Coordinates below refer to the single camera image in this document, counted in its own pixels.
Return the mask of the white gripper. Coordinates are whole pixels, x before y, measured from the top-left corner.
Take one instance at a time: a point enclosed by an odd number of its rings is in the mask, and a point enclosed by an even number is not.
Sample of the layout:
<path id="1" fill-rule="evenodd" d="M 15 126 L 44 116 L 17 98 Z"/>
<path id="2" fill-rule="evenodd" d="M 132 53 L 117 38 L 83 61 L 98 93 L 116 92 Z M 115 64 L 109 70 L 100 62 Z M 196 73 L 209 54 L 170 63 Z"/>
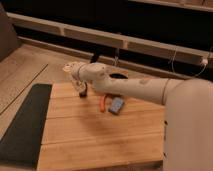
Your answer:
<path id="1" fill-rule="evenodd" d="M 80 71 L 84 66 L 84 62 L 68 62 L 63 67 L 63 71 L 67 73 L 72 80 L 77 81 L 76 86 L 80 98 L 84 98 L 87 96 L 87 83 L 82 82 L 80 74 Z"/>

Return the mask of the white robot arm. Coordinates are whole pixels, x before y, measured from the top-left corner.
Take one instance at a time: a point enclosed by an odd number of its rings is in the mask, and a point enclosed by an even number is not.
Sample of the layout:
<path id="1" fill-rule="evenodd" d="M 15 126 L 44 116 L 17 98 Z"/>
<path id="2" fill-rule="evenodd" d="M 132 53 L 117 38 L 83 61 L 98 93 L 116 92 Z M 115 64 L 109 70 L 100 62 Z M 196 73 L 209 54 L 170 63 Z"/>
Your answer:
<path id="1" fill-rule="evenodd" d="M 163 171 L 213 171 L 213 82 L 204 79 L 116 79 L 103 63 L 69 62 L 76 88 L 129 96 L 165 107 Z"/>

